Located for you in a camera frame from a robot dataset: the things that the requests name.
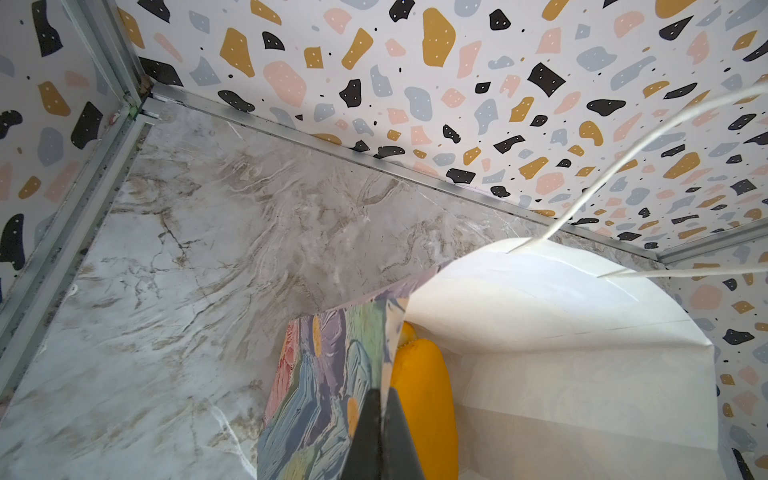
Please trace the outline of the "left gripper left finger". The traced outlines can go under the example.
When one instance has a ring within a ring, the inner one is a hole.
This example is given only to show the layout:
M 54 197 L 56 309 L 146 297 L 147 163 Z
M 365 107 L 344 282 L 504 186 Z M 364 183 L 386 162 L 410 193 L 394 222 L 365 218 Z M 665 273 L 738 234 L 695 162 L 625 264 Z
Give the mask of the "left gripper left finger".
M 381 394 L 370 389 L 363 402 L 341 480 L 379 480 L 382 469 Z

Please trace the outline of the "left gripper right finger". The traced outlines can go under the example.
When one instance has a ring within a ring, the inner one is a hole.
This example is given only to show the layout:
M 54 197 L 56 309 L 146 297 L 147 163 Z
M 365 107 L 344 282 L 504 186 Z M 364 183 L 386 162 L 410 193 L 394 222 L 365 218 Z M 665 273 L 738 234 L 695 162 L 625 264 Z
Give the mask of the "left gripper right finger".
M 394 388 L 390 388 L 383 416 L 382 479 L 425 480 L 407 418 Z

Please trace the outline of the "golden shell bread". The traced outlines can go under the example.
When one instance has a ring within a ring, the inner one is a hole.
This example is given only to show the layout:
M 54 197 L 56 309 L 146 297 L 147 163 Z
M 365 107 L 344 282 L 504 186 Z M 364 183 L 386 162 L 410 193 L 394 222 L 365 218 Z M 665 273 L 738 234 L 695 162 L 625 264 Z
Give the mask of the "golden shell bread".
M 427 479 L 459 477 L 458 433 L 450 375 L 441 350 L 402 326 L 391 377 Z

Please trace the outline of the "floral paper gift bag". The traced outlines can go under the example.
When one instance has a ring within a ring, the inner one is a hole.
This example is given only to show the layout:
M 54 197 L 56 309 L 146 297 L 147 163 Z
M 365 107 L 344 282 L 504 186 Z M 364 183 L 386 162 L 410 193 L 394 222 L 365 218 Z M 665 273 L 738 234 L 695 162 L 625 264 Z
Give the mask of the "floral paper gift bag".
M 714 347 L 659 277 L 543 233 L 296 319 L 251 476 L 340 479 L 407 322 L 450 375 L 456 479 L 722 479 Z

